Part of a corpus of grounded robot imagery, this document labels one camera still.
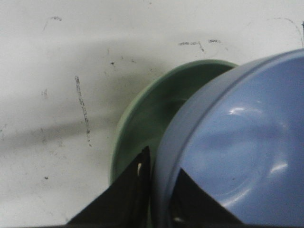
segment green plastic dish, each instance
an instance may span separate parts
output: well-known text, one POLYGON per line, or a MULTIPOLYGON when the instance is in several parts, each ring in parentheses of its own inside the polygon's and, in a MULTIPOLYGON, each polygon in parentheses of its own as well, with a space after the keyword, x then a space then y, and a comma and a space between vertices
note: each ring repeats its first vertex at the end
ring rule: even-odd
POLYGON ((236 66, 221 60, 190 62, 173 69, 141 91, 118 123, 110 182, 145 146, 150 147, 153 164, 161 138, 179 108, 207 82, 236 66))

